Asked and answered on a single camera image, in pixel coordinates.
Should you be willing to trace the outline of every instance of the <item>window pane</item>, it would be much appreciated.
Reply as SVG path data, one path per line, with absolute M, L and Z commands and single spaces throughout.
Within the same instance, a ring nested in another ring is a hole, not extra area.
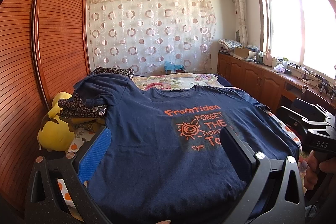
M 300 61 L 302 44 L 299 0 L 272 0 L 272 56 Z
M 303 64 L 335 78 L 336 19 L 328 0 L 302 0 L 305 22 Z

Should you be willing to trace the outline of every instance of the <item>silver screw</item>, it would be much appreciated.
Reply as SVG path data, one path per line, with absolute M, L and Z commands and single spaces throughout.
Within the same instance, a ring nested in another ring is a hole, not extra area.
M 294 159 L 294 157 L 292 157 L 292 156 L 288 156 L 288 157 L 287 157 L 287 160 L 288 160 L 291 164 L 295 163 L 295 159 Z
M 73 152 L 68 152 L 67 154 L 66 154 L 66 157 L 67 157 L 67 159 L 72 159 L 73 157 L 75 156 L 75 153 L 73 153 Z
M 36 158 L 36 162 L 37 163 L 40 163 L 40 162 L 42 162 L 43 161 L 43 157 L 42 156 L 38 156 L 37 158 Z
M 264 159 L 265 158 L 265 154 L 263 152 L 257 152 L 256 153 L 256 157 L 260 160 Z

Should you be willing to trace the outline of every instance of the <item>floral blanket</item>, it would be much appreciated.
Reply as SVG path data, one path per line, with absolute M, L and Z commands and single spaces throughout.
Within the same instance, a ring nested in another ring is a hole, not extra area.
M 141 90 L 149 90 L 154 87 L 162 90 L 191 89 L 194 85 L 223 88 L 217 81 L 217 77 L 212 74 L 197 75 L 184 72 L 149 77 L 134 76 L 132 80 Z

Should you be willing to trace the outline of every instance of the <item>circle patterned curtain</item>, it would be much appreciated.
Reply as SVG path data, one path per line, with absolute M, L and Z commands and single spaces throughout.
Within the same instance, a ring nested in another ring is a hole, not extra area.
M 88 0 L 91 68 L 157 75 L 169 61 L 188 72 L 211 69 L 216 17 L 210 0 Z

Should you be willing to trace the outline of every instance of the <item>orange dot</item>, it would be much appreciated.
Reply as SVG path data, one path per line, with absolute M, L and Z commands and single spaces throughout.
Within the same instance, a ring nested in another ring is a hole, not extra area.
M 69 195 L 69 193 L 65 193 L 64 198 L 66 200 L 72 200 L 71 197 L 70 197 L 70 195 Z

